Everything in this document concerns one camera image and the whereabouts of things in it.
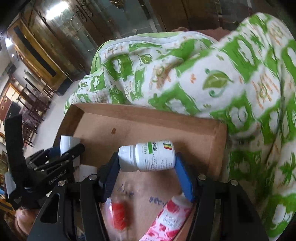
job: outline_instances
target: medicine bottle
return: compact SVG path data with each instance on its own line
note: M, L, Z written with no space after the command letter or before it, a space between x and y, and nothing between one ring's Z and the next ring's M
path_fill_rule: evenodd
M172 169L176 157L173 143L167 140L121 146L119 165L123 172L153 172Z

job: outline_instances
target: metal screw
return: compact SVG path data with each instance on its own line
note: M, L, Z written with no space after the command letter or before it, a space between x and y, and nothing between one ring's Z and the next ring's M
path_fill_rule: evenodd
M59 182L57 183L57 185L58 185L59 187L62 187L62 186L65 185L65 184L66 184L66 182L65 182L64 180L59 181Z
M230 184L233 186L237 186L238 182L237 182L237 180L230 180Z
M204 181L207 179L207 176L205 174L199 174L198 179Z
M96 180L96 178L97 178L96 174L91 174L89 176L89 180L91 180L91 181Z

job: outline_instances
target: rose hand cream tube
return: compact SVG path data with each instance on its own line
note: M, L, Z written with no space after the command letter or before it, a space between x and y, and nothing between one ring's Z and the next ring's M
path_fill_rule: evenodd
M192 203L184 195L173 196L139 241L172 241L190 215Z

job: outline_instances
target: fluorescent light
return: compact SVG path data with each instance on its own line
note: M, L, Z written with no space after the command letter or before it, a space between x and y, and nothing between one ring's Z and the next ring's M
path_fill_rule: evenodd
M47 11L46 19L52 20L57 16L60 16L63 11L69 8L69 5L66 2L60 2L54 5L50 10Z
M9 38L5 39L5 44L6 44L6 48L8 48L11 45L13 45L12 41Z

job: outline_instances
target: cardboard box lid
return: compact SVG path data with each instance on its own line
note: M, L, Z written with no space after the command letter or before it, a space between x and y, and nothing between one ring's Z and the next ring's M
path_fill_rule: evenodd
M183 154L197 173L216 179L221 171L227 127L213 119L204 119L148 108L99 103L71 105L58 130L61 135L81 138L85 153L81 164L100 167L120 146L168 139L176 152ZM139 240L173 195L181 194L175 171L141 173L120 172L113 193L125 195L129 235ZM179 237L185 238L188 219Z

